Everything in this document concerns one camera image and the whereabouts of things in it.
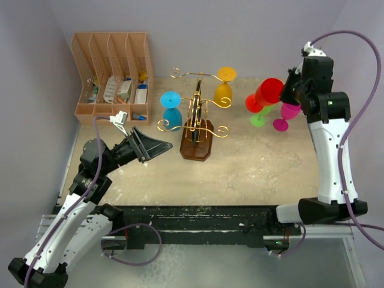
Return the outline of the pink wine glass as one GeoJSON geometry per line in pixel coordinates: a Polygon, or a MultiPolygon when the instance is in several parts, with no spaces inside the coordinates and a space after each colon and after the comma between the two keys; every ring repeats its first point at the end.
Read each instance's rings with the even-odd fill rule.
{"type": "Polygon", "coordinates": [[[289,123],[288,120],[291,120],[297,117],[301,112],[301,106],[292,105],[284,103],[280,109],[281,118],[275,119],[273,121],[273,127],[275,130],[284,132],[288,130],[289,123]]]}

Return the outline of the red wine glass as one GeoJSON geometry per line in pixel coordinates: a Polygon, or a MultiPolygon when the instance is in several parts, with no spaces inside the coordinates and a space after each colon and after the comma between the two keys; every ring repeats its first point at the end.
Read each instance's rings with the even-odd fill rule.
{"type": "Polygon", "coordinates": [[[276,78],[264,80],[255,93],[250,94],[245,100],[245,107],[252,113],[260,112],[264,107],[272,106],[280,101],[280,94],[284,84],[276,78]]]}

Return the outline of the green wine glass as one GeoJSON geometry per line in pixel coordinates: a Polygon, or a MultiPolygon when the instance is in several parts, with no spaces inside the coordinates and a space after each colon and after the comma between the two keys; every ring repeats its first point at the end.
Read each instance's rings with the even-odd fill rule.
{"type": "Polygon", "coordinates": [[[265,125],[265,116],[273,110],[274,106],[265,106],[260,112],[250,118],[253,126],[260,128],[265,125]]]}

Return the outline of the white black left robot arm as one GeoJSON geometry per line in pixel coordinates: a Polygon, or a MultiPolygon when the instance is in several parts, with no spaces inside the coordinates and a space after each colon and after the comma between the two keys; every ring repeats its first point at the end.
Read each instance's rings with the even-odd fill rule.
{"type": "Polygon", "coordinates": [[[62,208],[30,252],[14,258],[8,266],[17,282],[24,287],[64,287],[70,271],[96,242],[123,230],[120,209],[98,206],[112,184],[108,174],[133,160],[149,161],[172,146],[137,128],[112,149],[99,137],[86,142],[79,172],[62,208]]]}

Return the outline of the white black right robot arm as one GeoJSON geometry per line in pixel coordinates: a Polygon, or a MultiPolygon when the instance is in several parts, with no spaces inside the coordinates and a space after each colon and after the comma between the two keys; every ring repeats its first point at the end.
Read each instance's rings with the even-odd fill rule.
{"type": "Polygon", "coordinates": [[[368,212],[353,183],[345,137],[350,128],[350,101],[345,92],[332,91],[333,67],[330,57],[306,56],[301,68],[289,70],[280,99],[300,106],[306,117],[319,167],[319,190],[316,197],[278,205],[266,224],[274,235],[282,234],[288,223],[333,223],[368,212]]]}

